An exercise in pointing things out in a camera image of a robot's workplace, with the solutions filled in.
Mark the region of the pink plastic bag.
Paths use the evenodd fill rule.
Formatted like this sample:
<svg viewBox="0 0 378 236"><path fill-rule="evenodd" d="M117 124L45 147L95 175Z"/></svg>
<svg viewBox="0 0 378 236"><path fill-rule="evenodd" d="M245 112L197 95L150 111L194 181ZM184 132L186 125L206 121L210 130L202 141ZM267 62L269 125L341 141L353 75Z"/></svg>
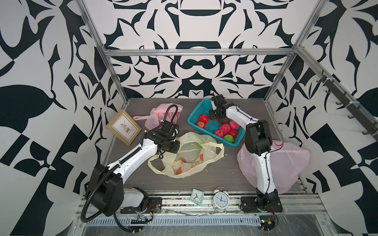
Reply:
<svg viewBox="0 0 378 236"><path fill-rule="evenodd" d="M156 127L158 127L159 125L162 124L164 117L166 115L166 112L171 105L174 105L174 103L162 103L158 107L153 108L150 111L149 115L147 115L147 116L134 116L133 119L135 121L145 120L146 121L145 122L145 128L147 130L152 130L152 129L154 129L154 128L156 128ZM171 119L173 118L174 124L176 124L178 122L180 114L183 111L182 105L177 104L177 106L178 106L178 111L177 111L176 115L174 115L176 108L173 107L168 111L168 115L167 115L167 118L166 118L167 121L171 121Z"/></svg>
<svg viewBox="0 0 378 236"><path fill-rule="evenodd" d="M272 149L277 149L270 156L273 181L279 194L288 192L297 182L298 175L310 162L310 152L297 145L278 140L273 141ZM247 181L253 186L258 185L258 175L254 158L245 145L237 154L239 168Z"/></svg>

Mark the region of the dark purple fruit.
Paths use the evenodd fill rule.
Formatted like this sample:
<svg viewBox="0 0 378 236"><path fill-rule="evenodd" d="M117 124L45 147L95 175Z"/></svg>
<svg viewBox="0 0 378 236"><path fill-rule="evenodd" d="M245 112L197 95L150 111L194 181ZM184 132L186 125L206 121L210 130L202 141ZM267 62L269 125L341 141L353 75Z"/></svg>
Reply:
<svg viewBox="0 0 378 236"><path fill-rule="evenodd" d="M229 118L227 118L227 117L220 118L220 119L218 119L218 122L219 122L220 125L229 124Z"/></svg>

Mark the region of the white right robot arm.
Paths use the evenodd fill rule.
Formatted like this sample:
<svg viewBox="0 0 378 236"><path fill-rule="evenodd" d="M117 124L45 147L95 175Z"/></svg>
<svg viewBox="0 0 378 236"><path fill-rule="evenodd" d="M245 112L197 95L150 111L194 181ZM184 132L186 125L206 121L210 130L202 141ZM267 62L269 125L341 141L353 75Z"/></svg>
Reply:
<svg viewBox="0 0 378 236"><path fill-rule="evenodd" d="M245 147L252 154L257 172L258 200L265 204L278 199L272 171L270 154L273 140L270 125L265 120L257 120L241 110L240 106L228 103L223 95L211 98L213 109L209 111L210 119L227 117L245 130Z"/></svg>

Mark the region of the small dark red apple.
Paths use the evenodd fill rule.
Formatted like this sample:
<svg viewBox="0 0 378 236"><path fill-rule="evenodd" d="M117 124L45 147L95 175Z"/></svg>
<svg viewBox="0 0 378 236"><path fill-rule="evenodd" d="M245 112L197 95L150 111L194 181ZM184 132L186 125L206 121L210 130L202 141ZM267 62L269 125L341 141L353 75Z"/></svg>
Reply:
<svg viewBox="0 0 378 236"><path fill-rule="evenodd" d="M232 129L230 130L229 135L231 135L233 138L236 138L238 136L238 131L236 129Z"/></svg>

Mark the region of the smooth red apple with stem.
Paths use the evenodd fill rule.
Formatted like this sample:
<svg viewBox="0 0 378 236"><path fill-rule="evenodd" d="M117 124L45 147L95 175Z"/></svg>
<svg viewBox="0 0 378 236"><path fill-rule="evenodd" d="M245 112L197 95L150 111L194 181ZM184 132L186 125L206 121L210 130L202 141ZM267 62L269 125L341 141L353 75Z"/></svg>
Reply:
<svg viewBox="0 0 378 236"><path fill-rule="evenodd" d="M205 128L206 128L206 123L204 123L204 122L198 122L196 125L197 125L199 128L202 128L202 129L205 129Z"/></svg>

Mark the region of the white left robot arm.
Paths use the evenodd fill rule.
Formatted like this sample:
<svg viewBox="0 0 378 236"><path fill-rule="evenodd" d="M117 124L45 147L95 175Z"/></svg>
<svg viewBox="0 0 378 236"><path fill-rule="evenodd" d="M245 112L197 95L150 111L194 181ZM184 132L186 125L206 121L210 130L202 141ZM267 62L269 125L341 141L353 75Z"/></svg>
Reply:
<svg viewBox="0 0 378 236"><path fill-rule="evenodd" d="M178 125L164 121L158 128L146 132L140 144L119 160L107 166L97 165L86 189L81 221L89 222L101 214L111 216L125 207L145 210L148 194L138 187L124 189L124 184L154 155L161 157L166 152L176 154L180 147L176 139L179 132Z"/></svg>

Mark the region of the yellow plastic bag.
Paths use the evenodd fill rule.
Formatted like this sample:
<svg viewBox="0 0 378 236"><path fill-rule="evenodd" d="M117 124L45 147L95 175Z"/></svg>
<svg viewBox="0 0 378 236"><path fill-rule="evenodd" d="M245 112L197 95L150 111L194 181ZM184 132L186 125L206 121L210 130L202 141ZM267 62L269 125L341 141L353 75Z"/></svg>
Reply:
<svg viewBox="0 0 378 236"><path fill-rule="evenodd" d="M179 137L178 141L180 141L180 147L177 154L170 152L163 154L161 162L164 169L162 171L152 164L154 160L159 159L158 155L148 160L148 166L154 173L183 179L201 172L207 165L224 157L224 145L218 144L210 135L188 132ZM203 148L199 148L196 143L200 143Z"/></svg>

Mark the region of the pink plastic bag front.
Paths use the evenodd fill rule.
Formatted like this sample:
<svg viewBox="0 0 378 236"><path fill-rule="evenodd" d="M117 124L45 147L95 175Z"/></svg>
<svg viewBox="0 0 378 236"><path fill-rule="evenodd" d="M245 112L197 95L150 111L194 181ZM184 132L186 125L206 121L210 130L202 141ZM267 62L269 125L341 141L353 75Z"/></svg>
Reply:
<svg viewBox="0 0 378 236"><path fill-rule="evenodd" d="M273 141L272 149L277 149L270 156L273 181L279 194L288 192L297 182L298 175L310 162L310 152L297 145L278 140ZM237 154L239 168L247 181L253 186L258 185L258 175L254 158L245 145Z"/></svg>

